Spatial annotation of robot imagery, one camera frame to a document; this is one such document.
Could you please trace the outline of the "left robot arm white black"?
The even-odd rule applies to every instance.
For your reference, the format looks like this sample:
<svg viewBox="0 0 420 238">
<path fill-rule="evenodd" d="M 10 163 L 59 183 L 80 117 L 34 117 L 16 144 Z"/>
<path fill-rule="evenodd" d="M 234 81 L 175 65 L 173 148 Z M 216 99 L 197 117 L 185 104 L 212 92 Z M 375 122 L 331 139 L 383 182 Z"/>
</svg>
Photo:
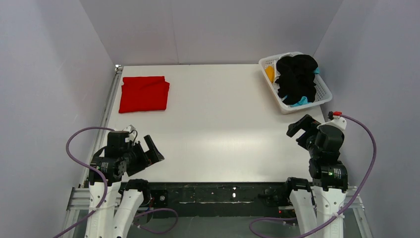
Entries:
<svg viewBox="0 0 420 238">
<path fill-rule="evenodd" d="M 131 131 L 111 131 L 106 146 L 94 154 L 89 172 L 89 211 L 85 237 L 125 238 L 138 208 L 151 198 L 144 179 L 132 179 L 121 187 L 124 174 L 129 176 L 163 161 L 150 135 L 144 136 L 144 151 Z"/>
</svg>

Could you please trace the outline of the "black t-shirt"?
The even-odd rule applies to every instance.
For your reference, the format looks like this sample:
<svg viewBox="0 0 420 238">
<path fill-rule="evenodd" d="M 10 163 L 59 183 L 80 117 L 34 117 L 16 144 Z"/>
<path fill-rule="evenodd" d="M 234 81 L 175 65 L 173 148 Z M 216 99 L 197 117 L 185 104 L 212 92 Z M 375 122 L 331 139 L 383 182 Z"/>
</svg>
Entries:
<svg viewBox="0 0 420 238">
<path fill-rule="evenodd" d="M 303 96 L 310 98 L 315 93 L 316 60 L 309 55 L 284 56 L 276 62 L 280 76 L 275 83 L 279 85 L 278 96 L 286 105 L 300 101 Z"/>
</svg>

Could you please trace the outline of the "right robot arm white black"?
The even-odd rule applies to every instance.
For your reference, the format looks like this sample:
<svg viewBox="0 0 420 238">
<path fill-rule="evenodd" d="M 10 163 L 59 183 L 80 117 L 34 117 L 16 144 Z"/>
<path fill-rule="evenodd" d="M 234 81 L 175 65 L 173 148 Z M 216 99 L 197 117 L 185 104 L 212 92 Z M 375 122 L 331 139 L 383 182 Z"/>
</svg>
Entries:
<svg viewBox="0 0 420 238">
<path fill-rule="evenodd" d="M 348 190 L 348 172 L 339 160 L 347 122 L 341 112 L 330 112 L 329 120 L 320 123 L 310 115 L 288 126 L 287 136 L 303 134 L 297 144 L 307 150 L 312 181 L 289 177 L 279 188 L 267 189 L 258 197 L 267 204 L 293 205 L 300 233 L 308 238 L 343 237 L 344 206 Z"/>
</svg>

